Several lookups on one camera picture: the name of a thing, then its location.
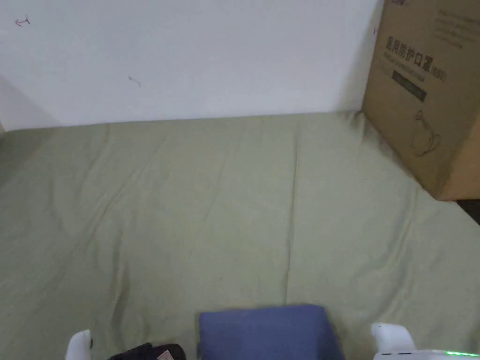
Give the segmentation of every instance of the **pen mark on wall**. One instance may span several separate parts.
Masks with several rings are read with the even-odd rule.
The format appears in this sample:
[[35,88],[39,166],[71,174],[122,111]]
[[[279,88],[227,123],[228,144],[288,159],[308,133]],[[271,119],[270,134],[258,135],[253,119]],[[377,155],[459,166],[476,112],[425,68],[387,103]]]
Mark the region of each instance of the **pen mark on wall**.
[[132,78],[131,76],[129,76],[129,77],[128,77],[128,80],[130,80],[130,81],[133,81],[133,82],[137,83],[138,87],[142,87],[142,83],[141,83],[141,82],[139,82],[137,79],[135,79],[135,78]]
[[28,23],[28,24],[30,25],[30,21],[28,20],[27,15],[25,15],[25,20],[23,20],[23,21],[18,21],[18,19],[17,19],[17,20],[15,20],[15,23],[16,23],[18,26],[20,26],[20,27],[23,27],[23,25],[20,25],[20,24],[23,24],[23,23]]

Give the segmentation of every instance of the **black object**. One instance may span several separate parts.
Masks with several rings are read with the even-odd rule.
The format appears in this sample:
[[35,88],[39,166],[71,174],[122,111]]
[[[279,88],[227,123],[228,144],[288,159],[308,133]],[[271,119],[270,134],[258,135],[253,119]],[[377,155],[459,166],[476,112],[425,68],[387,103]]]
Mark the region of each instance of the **black object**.
[[480,200],[459,200],[456,203],[480,225]]
[[156,360],[167,350],[174,360],[187,360],[185,351],[183,351],[180,345],[167,344],[153,347],[150,343],[114,355],[109,360]]

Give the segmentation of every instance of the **mattress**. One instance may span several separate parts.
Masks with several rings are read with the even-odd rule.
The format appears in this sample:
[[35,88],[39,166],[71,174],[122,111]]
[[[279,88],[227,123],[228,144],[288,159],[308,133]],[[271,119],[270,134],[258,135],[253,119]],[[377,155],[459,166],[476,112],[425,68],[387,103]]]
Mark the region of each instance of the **mattress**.
[[146,341],[195,358],[204,311],[312,303],[347,359],[372,322],[480,352],[480,227],[362,114],[101,124],[0,143],[0,357]]

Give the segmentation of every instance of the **green led light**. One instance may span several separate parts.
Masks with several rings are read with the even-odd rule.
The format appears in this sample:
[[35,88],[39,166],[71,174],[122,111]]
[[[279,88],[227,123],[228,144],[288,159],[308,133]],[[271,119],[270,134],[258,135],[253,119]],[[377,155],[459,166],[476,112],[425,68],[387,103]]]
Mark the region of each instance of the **green led light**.
[[480,355],[477,355],[477,354],[469,354],[467,352],[456,352],[456,351],[446,351],[445,354],[453,355],[453,356],[471,356],[474,358],[480,357]]

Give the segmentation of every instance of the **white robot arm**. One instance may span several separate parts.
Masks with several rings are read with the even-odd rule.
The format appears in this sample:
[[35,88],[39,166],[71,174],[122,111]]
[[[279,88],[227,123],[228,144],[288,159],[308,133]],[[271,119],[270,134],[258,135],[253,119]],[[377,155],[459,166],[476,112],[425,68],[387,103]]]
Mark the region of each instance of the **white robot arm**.
[[377,344],[373,360],[445,360],[453,357],[478,358],[480,355],[448,350],[417,350],[406,328],[395,324],[372,324]]

